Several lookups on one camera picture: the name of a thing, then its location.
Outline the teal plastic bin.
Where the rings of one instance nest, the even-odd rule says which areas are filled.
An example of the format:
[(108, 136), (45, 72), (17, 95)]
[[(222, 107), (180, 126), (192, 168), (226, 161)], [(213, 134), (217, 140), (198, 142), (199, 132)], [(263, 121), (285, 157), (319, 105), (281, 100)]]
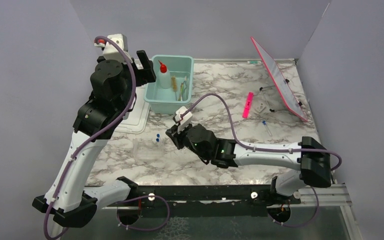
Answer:
[[(150, 109), (154, 113), (159, 114), (174, 114), (180, 107), (190, 103), (193, 92), (193, 73), (194, 73), (194, 59), (190, 56), (184, 55), (154, 55), (152, 57), (153, 69), (156, 74), (159, 72), (160, 63), (162, 61), (167, 65), (171, 76), (175, 76), (177, 80), (177, 92), (160, 87), (159, 82), (149, 83), (145, 88), (144, 100), (149, 103)], [(178, 101), (180, 85), (187, 76), (187, 88), (183, 94), (183, 101)]]

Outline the tan test tube brush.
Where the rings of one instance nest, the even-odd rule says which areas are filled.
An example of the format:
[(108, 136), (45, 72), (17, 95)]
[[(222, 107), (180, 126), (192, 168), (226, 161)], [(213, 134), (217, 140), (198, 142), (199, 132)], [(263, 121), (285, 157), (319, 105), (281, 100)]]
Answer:
[(177, 86), (177, 80), (175, 76), (171, 77), (171, 84), (172, 84), (172, 90), (176, 93), (178, 86)]

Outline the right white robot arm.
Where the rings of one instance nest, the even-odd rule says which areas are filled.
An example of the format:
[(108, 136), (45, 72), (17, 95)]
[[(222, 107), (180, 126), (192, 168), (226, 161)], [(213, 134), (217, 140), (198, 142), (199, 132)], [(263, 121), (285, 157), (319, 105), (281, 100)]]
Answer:
[(189, 149), (206, 165), (223, 169), (250, 165), (288, 168), (288, 172), (272, 179), (268, 190), (269, 199), (276, 204), (306, 186), (329, 188), (332, 184), (330, 154), (312, 137), (274, 144), (267, 151), (263, 150), (264, 144), (218, 138), (201, 124), (189, 124), (183, 130), (173, 125), (165, 133), (179, 150)]

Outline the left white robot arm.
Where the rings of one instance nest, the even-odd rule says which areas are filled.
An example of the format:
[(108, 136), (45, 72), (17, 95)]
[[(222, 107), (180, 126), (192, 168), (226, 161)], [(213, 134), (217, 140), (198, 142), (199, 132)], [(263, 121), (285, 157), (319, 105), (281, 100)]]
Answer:
[(136, 89), (156, 80), (146, 52), (138, 50), (137, 56), (142, 68), (134, 60), (126, 60), (124, 51), (115, 57), (105, 53), (98, 58), (90, 76), (92, 92), (77, 112), (61, 169), (48, 192), (32, 202), (46, 220), (51, 218), (65, 229), (82, 228), (101, 208), (117, 201), (127, 206), (135, 203), (137, 184), (125, 177), (90, 191), (84, 187), (98, 155), (133, 110)]

